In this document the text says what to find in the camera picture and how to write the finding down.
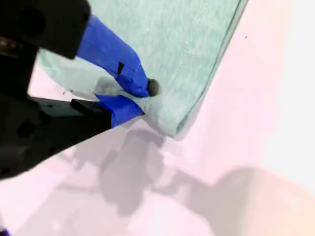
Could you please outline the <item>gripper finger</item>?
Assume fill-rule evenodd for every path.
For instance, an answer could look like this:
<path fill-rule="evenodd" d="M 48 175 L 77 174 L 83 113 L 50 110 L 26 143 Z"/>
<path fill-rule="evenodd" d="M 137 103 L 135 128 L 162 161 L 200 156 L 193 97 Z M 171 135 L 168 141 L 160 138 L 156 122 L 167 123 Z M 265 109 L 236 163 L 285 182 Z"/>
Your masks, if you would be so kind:
<path fill-rule="evenodd" d="M 96 97 L 99 99 L 97 102 L 79 99 L 71 101 L 72 107 L 79 112 L 88 116 L 97 116 L 100 120 L 88 122 L 92 127 L 87 137 L 83 137 L 82 133 L 72 135 L 70 147 L 144 114 L 132 100 L 121 95 L 97 95 Z"/>
<path fill-rule="evenodd" d="M 129 94 L 156 96 L 137 53 L 97 16 L 86 0 L 6 0 L 4 36 L 68 59 L 79 57 L 109 73 Z"/>

